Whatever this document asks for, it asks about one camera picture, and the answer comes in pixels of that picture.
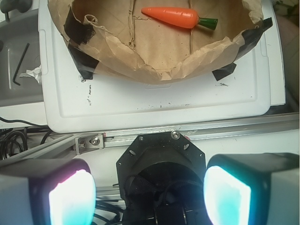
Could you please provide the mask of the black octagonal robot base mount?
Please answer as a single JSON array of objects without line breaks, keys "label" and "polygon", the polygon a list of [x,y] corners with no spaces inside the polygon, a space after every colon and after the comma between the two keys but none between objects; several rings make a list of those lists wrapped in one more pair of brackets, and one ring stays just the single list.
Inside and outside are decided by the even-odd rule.
[{"label": "black octagonal robot base mount", "polygon": [[116,162],[125,225],[208,225],[203,181],[206,158],[193,143],[133,141]]}]

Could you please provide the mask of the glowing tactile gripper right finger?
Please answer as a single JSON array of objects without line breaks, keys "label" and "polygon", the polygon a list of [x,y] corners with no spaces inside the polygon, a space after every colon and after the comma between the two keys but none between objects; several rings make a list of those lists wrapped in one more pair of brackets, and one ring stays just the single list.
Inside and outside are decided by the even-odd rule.
[{"label": "glowing tactile gripper right finger", "polygon": [[298,225],[300,157],[214,155],[207,164],[203,194],[214,225]]}]

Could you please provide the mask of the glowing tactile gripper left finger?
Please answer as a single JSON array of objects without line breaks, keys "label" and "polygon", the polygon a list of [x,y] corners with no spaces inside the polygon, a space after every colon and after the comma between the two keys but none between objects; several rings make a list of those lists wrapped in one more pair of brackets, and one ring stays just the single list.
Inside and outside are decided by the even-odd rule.
[{"label": "glowing tactile gripper left finger", "polygon": [[82,159],[6,159],[0,163],[2,225],[89,225],[96,184]]}]

